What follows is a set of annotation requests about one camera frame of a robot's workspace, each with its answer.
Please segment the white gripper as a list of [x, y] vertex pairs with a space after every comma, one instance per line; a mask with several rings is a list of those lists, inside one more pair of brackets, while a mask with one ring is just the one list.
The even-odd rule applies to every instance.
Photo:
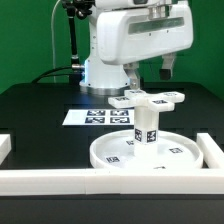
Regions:
[[193, 42], [193, 22], [187, 2], [170, 7], [169, 15], [153, 18], [153, 8], [138, 8], [103, 12], [97, 20], [98, 54], [111, 65], [123, 65], [130, 88], [140, 88], [139, 64], [132, 63], [162, 56], [161, 80], [170, 80], [176, 54], [190, 48]]

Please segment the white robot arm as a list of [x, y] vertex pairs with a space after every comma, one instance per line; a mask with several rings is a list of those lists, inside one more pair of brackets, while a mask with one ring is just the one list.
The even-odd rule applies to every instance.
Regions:
[[162, 57], [160, 78], [172, 77], [178, 51], [193, 42], [188, 0], [94, 0], [90, 7], [90, 55], [80, 87], [97, 95], [138, 89], [138, 63]]

